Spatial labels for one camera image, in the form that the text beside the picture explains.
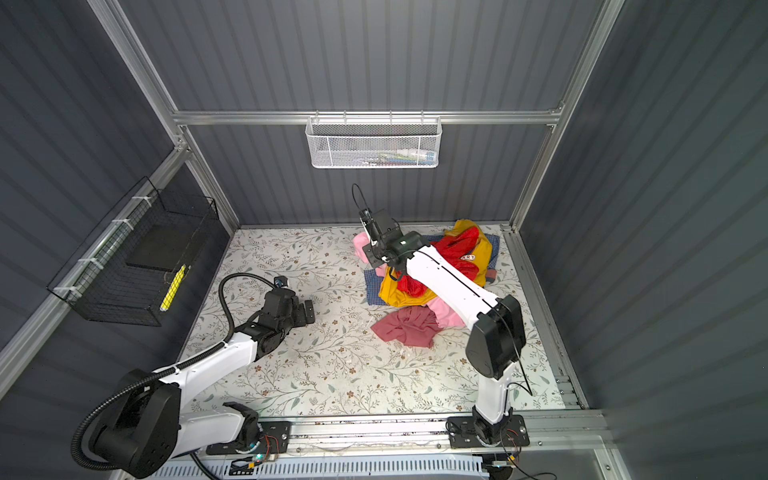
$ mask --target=yellow highlighter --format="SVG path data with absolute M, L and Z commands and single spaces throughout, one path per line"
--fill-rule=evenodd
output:
M 161 312 L 167 312 L 168 309 L 170 308 L 170 304 L 174 301 L 176 292 L 179 290 L 179 285 L 181 285 L 181 280 L 184 279 L 184 275 L 186 272 L 187 272 L 186 265 L 182 265 L 179 271 L 176 272 L 174 281 L 170 283 L 170 287 L 168 287 L 168 293 L 165 294 L 165 298 L 163 298 L 163 303 L 160 304 Z

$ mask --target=gray corrugated panel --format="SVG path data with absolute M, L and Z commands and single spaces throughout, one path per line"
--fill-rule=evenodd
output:
M 522 229 L 640 478 L 754 476 L 768 445 L 766 17 L 628 2 Z
M 189 170 L 179 170 L 168 190 L 200 194 Z M 70 436 L 80 421 L 127 372 L 151 371 L 177 359 L 205 299 L 229 236 L 221 225 L 184 278 L 160 327 L 88 322 L 70 313 L 0 402 L 2 477 L 13 479 L 106 478 L 70 458 Z M 45 451 L 45 464 L 39 462 Z
M 546 110 L 599 0 L 123 2 L 182 110 Z
M 85 2 L 0 2 L 0 345 L 172 145 Z
M 547 133 L 544 125 L 447 125 L 437 168 L 317 169 L 303 127 L 199 126 L 195 138 L 243 224 L 357 221 L 371 208 L 402 222 L 507 219 Z

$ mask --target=light pink fabric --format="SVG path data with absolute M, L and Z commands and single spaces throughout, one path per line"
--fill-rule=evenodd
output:
M 435 321 L 440 328 L 447 329 L 452 326 L 465 326 L 464 320 L 442 298 L 437 297 L 428 301 L 427 306 L 435 313 Z
M 405 346 L 431 348 L 432 337 L 442 328 L 427 307 L 407 306 L 374 323 L 371 330 L 385 342 L 399 340 Z
M 355 235 L 355 238 L 352 239 L 352 245 L 355 246 L 355 255 L 365 263 L 368 263 L 368 257 L 366 257 L 366 253 L 362 251 L 362 248 L 365 245 L 368 245 L 368 243 L 368 234 L 365 232 L 358 233 Z

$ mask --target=floral mat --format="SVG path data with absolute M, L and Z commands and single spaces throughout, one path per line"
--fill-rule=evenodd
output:
M 501 235 L 498 226 L 481 226 Z M 417 227 L 422 234 L 443 227 Z M 238 369 L 197 395 L 184 411 L 215 409 L 237 401 L 262 416 L 355 415 L 467 411 L 477 399 L 478 373 L 464 347 L 467 329 L 446 329 L 431 349 L 385 343 L 370 326 L 391 306 L 366 302 L 363 263 L 355 256 L 352 227 L 238 230 L 203 305 L 183 358 L 220 341 L 227 321 L 217 297 L 219 280 L 230 273 L 254 272 L 271 279 L 285 275 L 301 300 L 314 302 L 316 322 L 291 331 L 272 354 Z M 532 322 L 509 251 L 501 242 L 497 280 L 488 290 L 511 293 L 522 306 L 528 345 L 522 360 L 534 395 L 511 391 L 515 409 L 562 409 L 547 356 Z M 267 287 L 257 280 L 233 279 L 227 303 L 236 324 L 258 310 Z

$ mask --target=blue plaid cloth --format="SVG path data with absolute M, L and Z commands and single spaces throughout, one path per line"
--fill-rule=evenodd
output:
M 425 235 L 430 242 L 437 242 L 442 239 L 443 235 Z M 488 262 L 489 269 L 496 268 L 496 259 L 498 259 L 498 235 L 486 235 L 485 238 L 491 243 L 491 260 Z M 387 305 L 387 302 L 381 299 L 379 291 L 382 288 L 382 277 L 376 275 L 375 270 L 365 270 L 362 272 L 366 278 L 366 296 L 368 297 L 369 305 Z

